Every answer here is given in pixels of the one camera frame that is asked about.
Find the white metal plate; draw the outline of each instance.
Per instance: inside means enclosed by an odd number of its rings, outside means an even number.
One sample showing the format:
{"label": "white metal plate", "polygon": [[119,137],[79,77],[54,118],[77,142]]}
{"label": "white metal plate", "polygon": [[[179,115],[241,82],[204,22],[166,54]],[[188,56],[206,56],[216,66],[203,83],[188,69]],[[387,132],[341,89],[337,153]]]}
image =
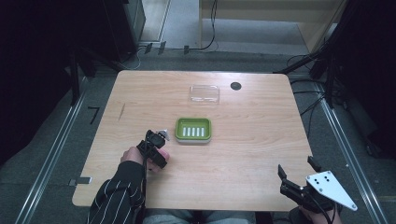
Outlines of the white metal plate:
{"label": "white metal plate", "polygon": [[331,171],[309,175],[306,177],[306,181],[321,195],[352,211],[358,210],[358,206],[352,201]]}

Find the green tray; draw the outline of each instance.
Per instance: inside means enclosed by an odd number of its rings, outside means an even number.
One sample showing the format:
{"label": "green tray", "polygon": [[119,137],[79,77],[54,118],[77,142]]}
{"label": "green tray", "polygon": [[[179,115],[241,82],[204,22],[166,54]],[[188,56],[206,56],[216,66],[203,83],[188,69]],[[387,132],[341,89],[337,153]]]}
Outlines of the green tray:
{"label": "green tray", "polygon": [[211,126],[210,119],[180,118],[176,122],[176,139],[180,143],[208,143],[212,136]]}

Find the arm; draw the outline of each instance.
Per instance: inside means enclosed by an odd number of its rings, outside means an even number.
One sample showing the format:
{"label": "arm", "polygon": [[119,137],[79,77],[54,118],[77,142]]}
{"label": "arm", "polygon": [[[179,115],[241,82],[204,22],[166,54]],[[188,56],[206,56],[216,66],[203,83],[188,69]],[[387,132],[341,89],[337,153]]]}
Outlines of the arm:
{"label": "arm", "polygon": [[[302,206],[300,206],[300,211],[302,211],[303,214],[306,216],[306,218],[311,220],[314,224],[327,224],[327,220],[326,220],[325,216],[323,216],[323,214],[321,214],[321,213],[311,212],[309,210],[306,210]],[[327,215],[329,215],[329,218],[332,219],[332,215],[333,215],[334,211],[335,211],[335,216],[334,216],[334,221],[332,222],[332,224],[343,224],[343,222],[341,221],[341,218],[338,215],[338,212],[336,211],[335,208],[333,210],[327,212]]]}
{"label": "arm", "polygon": [[[166,160],[169,154],[159,150]],[[144,167],[143,158],[136,147],[125,151],[113,178],[98,190],[92,202],[86,223],[134,223],[135,213],[145,200],[141,193]],[[154,172],[160,167],[148,161]]]}

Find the gray floor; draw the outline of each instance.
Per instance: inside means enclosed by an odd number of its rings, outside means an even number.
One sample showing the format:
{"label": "gray floor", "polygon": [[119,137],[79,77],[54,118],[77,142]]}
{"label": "gray floor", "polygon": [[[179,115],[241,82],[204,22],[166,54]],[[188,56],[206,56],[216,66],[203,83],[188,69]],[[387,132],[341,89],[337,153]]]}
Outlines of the gray floor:
{"label": "gray floor", "polygon": [[[172,0],[163,30],[169,49],[199,48],[199,1]],[[215,21],[216,43],[207,50],[287,55],[306,54],[297,23],[285,21]],[[202,47],[213,36],[211,21],[203,20]]]}
{"label": "gray floor", "polygon": [[[163,40],[167,39],[167,45],[169,46],[171,46],[172,41],[174,43],[183,43],[183,45],[191,44],[193,46],[194,35],[192,33],[178,33],[178,30],[172,31],[170,24],[167,23]],[[172,40],[170,34],[177,34],[176,37],[180,39]],[[291,52],[288,52],[287,49],[290,46],[282,46],[282,44],[279,44],[275,49],[270,50],[270,52],[260,51],[252,53],[240,52],[240,50],[236,49],[222,50],[221,48],[225,48],[225,45],[222,45],[220,40],[218,43],[218,51],[209,53],[191,51],[185,55],[181,50],[166,49],[163,54],[159,55],[157,49],[153,49],[148,54],[144,54],[142,51],[139,54],[139,59],[134,57],[128,62],[125,62],[124,65],[131,68],[137,67],[139,70],[265,73],[284,68],[288,59],[293,55],[306,53],[303,49],[293,49]],[[33,213],[31,223],[76,223],[83,222],[87,215],[87,207],[75,207],[72,204],[71,199],[75,187],[68,186],[68,182],[69,179],[76,178],[81,173],[100,118],[104,112],[108,95],[111,93],[112,86],[117,77],[115,72],[104,66],[99,66],[98,69],[99,73],[96,77],[89,79],[88,89],[81,109],[65,141],[62,153],[50,176],[49,183]],[[291,73],[290,78],[305,77],[306,74],[307,68],[302,67],[296,73]],[[293,84],[292,88],[294,91],[312,91],[314,86],[312,83],[299,82]],[[296,94],[295,99],[300,111],[303,111],[314,103],[318,99],[318,96],[314,93]],[[34,184],[41,166],[49,154],[57,132],[61,129],[64,118],[70,108],[70,101],[71,94],[69,92],[43,123],[29,146],[1,167],[0,190],[2,197],[0,197],[0,223],[13,223],[17,219],[29,189]],[[90,124],[90,122],[94,112],[88,109],[88,106],[100,107],[99,114],[93,124]],[[353,150],[361,162],[368,181],[371,183],[378,200],[386,212],[389,223],[396,223],[396,209],[394,206],[396,197],[393,192],[396,189],[396,180],[391,174],[396,166],[394,160],[378,160],[370,157],[365,151],[365,145],[350,115],[338,105],[335,111],[350,144],[353,146]],[[302,120],[308,131],[309,113],[303,115]],[[361,197],[359,187],[349,171],[349,167],[334,137],[332,128],[320,105],[316,107],[313,113],[308,140],[315,158],[318,159],[322,166],[335,172],[339,181],[359,207],[357,212],[344,209],[341,215],[344,222],[373,223],[366,204]],[[285,217],[286,215],[286,213],[275,213],[275,217]]]}

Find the black round button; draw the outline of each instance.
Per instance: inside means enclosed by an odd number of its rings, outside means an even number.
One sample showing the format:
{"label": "black round button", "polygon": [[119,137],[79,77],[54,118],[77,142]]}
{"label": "black round button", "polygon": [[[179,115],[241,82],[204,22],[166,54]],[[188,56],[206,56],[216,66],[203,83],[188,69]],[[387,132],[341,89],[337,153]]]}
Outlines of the black round button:
{"label": "black round button", "polygon": [[235,91],[239,91],[241,90],[242,85],[239,82],[233,82],[231,83],[231,89],[235,90]]}

